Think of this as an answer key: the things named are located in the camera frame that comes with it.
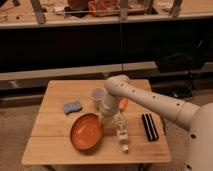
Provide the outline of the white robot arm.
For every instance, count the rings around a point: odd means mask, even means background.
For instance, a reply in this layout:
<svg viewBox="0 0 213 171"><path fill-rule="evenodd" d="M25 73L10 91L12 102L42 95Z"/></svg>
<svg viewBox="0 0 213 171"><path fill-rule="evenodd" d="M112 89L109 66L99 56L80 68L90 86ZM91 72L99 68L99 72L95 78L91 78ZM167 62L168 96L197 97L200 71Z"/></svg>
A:
<svg viewBox="0 0 213 171"><path fill-rule="evenodd" d="M213 103L193 103L137 88L126 75L105 82L106 95L100 111L106 116L118 113L122 97L147 108L189 132L184 171L213 171Z"/></svg>

